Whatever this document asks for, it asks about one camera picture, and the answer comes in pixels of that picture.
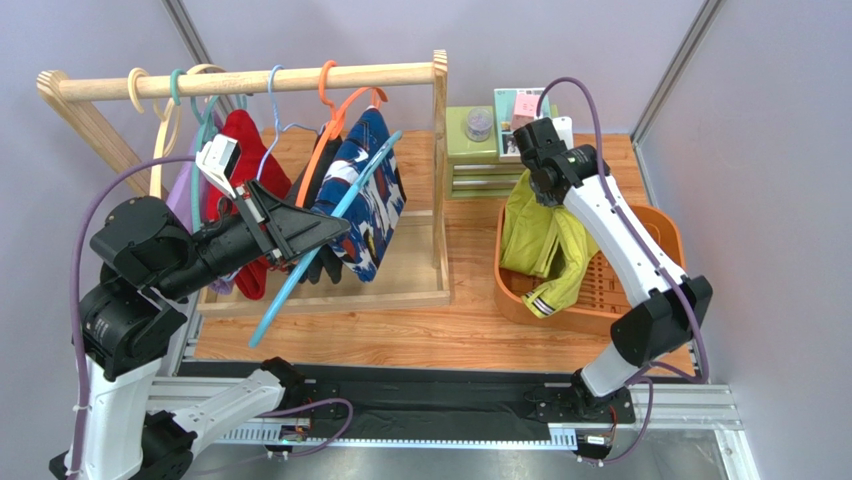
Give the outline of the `orange plastic hanger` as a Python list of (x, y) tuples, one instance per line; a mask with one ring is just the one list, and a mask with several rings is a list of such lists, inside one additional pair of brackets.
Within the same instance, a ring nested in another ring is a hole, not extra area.
[(321, 67), (318, 83), (318, 95), (320, 101), (330, 109), (330, 120), (325, 124), (325, 128), (321, 133), (319, 140), (313, 149), (310, 160), (306, 165), (303, 181), (297, 191), (295, 202), (297, 207), (305, 207), (305, 202), (309, 192), (309, 181), (318, 169), (319, 160), (323, 150), (330, 140), (336, 138), (342, 132), (342, 129), (345, 126), (347, 111), (354, 101), (367, 92), (371, 94), (370, 105), (372, 107), (379, 109), (383, 103), (388, 101), (387, 94), (382, 88), (375, 86), (360, 87), (354, 93), (350, 94), (340, 106), (337, 106), (326, 95), (329, 72), (336, 66), (337, 62), (335, 60), (327, 60)]

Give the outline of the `sky blue plastic hanger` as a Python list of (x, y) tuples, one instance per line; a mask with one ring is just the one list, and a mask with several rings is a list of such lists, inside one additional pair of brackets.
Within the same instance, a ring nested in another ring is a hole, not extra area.
[[(380, 163), (385, 160), (387, 155), (403, 137), (404, 133), (401, 130), (395, 131), (376, 151), (375, 155), (366, 164), (364, 170), (358, 175), (355, 181), (350, 185), (346, 193), (342, 196), (331, 216), (335, 219), (341, 219), (342, 215), (348, 210), (358, 193), (365, 187), (368, 180), (379, 167)], [(320, 248), (316, 247), (305, 254), (302, 259), (296, 264), (292, 273), (287, 277), (282, 287), (279, 289), (276, 296), (271, 301), (269, 307), (262, 316), (254, 333), (248, 341), (250, 348), (256, 348), (264, 338), (269, 327), (272, 325), (279, 311), (285, 305), (292, 291), (298, 284), (299, 279), (307, 272), (310, 263), (318, 254)]]

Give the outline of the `yellow-green trousers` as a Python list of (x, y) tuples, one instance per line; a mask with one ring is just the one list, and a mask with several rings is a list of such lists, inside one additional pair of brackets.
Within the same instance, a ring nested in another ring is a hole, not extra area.
[(498, 265), (540, 279), (522, 303), (538, 318), (576, 304), (592, 258), (599, 246), (582, 222), (562, 206), (539, 204), (524, 171), (508, 196)]

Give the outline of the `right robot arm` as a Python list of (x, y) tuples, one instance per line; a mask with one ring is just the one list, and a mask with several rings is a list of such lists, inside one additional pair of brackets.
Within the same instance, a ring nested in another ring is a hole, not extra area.
[(539, 201), (563, 207), (583, 224), (631, 307), (611, 325), (607, 348), (574, 382), (588, 397), (607, 397), (653, 361), (698, 338), (713, 289), (705, 277), (689, 276), (653, 240), (599, 149), (568, 147), (551, 118), (536, 119), (513, 136)]

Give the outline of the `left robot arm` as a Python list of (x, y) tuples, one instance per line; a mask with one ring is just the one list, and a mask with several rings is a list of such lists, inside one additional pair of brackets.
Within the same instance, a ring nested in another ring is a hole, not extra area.
[(348, 228), (343, 219), (285, 204), (253, 180), (232, 201), (235, 212), (190, 232), (162, 199), (133, 198), (92, 237), (101, 278), (79, 299), (75, 332), (87, 372), (85, 419), (71, 448), (50, 461), (54, 477), (179, 479), (224, 434), (302, 404), (304, 376), (275, 357), (191, 406), (148, 408), (170, 340), (187, 322), (181, 303), (261, 257), (284, 266)]

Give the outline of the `blue patterned trousers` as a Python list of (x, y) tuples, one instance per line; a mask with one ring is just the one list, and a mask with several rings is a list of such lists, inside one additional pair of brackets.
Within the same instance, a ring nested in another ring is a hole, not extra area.
[[(328, 141), (311, 179), (316, 194), (310, 209), (329, 215), (376, 152), (390, 138), (381, 112), (367, 108), (347, 136)], [(389, 150), (372, 176), (359, 189), (343, 213), (350, 223), (346, 235), (323, 246), (302, 279), (312, 284), (326, 274), (332, 283), (342, 279), (343, 269), (359, 281), (375, 279), (405, 208), (407, 197), (394, 152)]]

